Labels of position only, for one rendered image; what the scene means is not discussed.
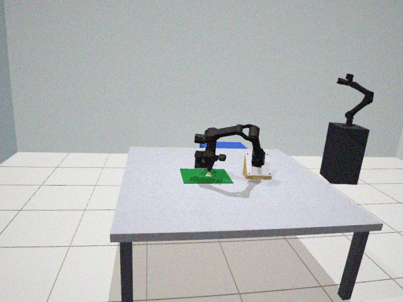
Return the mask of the green circuit board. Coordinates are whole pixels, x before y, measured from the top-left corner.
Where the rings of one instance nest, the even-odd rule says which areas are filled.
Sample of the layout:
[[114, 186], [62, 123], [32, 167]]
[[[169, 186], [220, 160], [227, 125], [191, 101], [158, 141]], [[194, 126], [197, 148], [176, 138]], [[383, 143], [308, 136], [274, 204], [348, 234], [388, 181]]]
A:
[[[225, 169], [180, 169], [184, 184], [233, 184]], [[213, 173], [216, 172], [216, 173]]]

